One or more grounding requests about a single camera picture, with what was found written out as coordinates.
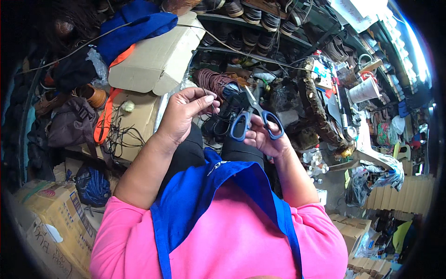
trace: black pants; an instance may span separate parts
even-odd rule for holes
[[[243,125],[237,125],[236,131],[243,129]],[[229,136],[226,137],[221,155],[224,161],[257,162],[264,168],[263,153],[253,146],[248,146],[242,142],[236,142]],[[166,187],[170,179],[180,171],[185,171],[189,167],[199,167],[205,164],[203,152],[203,137],[200,128],[192,123],[190,134],[175,151],[169,169],[161,183],[160,193]]]

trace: brown bag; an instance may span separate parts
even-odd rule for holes
[[[98,118],[98,114],[85,98],[71,98],[52,119],[48,134],[48,146],[60,148],[86,143],[91,156],[97,158],[93,131]],[[104,152],[103,144],[101,150],[105,163],[111,167],[113,162],[111,155]]]

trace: scissors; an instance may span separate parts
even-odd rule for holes
[[[247,86],[245,86],[245,88],[246,88],[245,93],[246,93],[246,96],[247,96],[247,99],[248,99],[250,105],[249,105],[248,111],[242,111],[237,116],[237,118],[234,120],[232,127],[231,127],[231,131],[229,133],[229,136],[238,142],[242,142],[245,139],[245,134],[246,134],[246,131],[249,130],[249,123],[251,122],[251,116],[252,116],[252,113],[254,112],[254,110],[257,110],[260,117],[262,118],[264,127],[265,127],[265,129],[268,130],[270,139],[276,140],[276,139],[280,138],[281,136],[283,136],[284,131],[283,131],[283,126],[282,126],[282,123],[280,122],[280,120],[271,112],[263,110],[259,105],[258,99],[256,97],[254,97],[254,95],[251,93],[251,90],[249,90],[249,88]],[[257,87],[254,91],[254,93],[256,93],[256,96],[259,96],[259,91],[261,88],[263,88],[263,83],[260,82],[257,84]],[[236,137],[236,136],[234,136],[234,129],[239,122],[243,121],[242,117],[244,117],[244,124],[245,124],[244,131],[240,137]],[[268,127],[268,117],[270,117],[270,119],[273,120],[272,122],[276,123],[280,127],[280,131],[281,131],[280,134],[274,135],[271,132],[271,130]]]

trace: blue scissors handle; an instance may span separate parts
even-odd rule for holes
[[[252,115],[252,110],[249,109],[249,111],[242,111],[234,120],[234,122],[232,123],[231,126],[231,131],[229,133],[229,136],[234,139],[237,142],[242,142],[245,139],[245,134],[246,131],[249,130],[249,123],[251,122],[251,115]],[[242,117],[244,117],[244,130],[243,133],[240,137],[236,137],[234,136],[234,129],[237,126],[237,124],[242,120]]]
[[[277,116],[275,116],[272,112],[269,112],[269,111],[266,111],[266,110],[262,111],[261,114],[262,114],[262,120],[263,120],[263,124],[264,124],[264,126],[265,126],[265,129],[268,130],[269,138],[275,141],[276,139],[278,139],[278,138],[280,138],[281,136],[283,136],[283,134],[284,134],[283,126],[282,126],[282,123],[280,122],[280,120],[277,118]],[[276,124],[279,126],[280,131],[281,131],[280,134],[278,134],[278,135],[274,135],[274,134],[271,132],[271,130],[270,130],[269,127],[268,127],[268,117],[271,117],[271,118],[273,119],[272,122],[276,123]]]

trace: hand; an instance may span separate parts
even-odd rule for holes
[[[215,100],[216,97],[214,92],[196,87],[188,87],[172,95],[156,133],[178,146],[189,135],[196,115],[220,112],[220,102]]]
[[[272,140],[269,138],[268,130],[263,125],[262,118],[253,114],[251,116],[251,129],[246,131],[246,138],[243,142],[274,158],[281,157],[285,152],[293,149],[286,134],[283,134],[277,140]],[[280,128],[277,124],[268,121],[268,127],[274,135],[280,134]]]

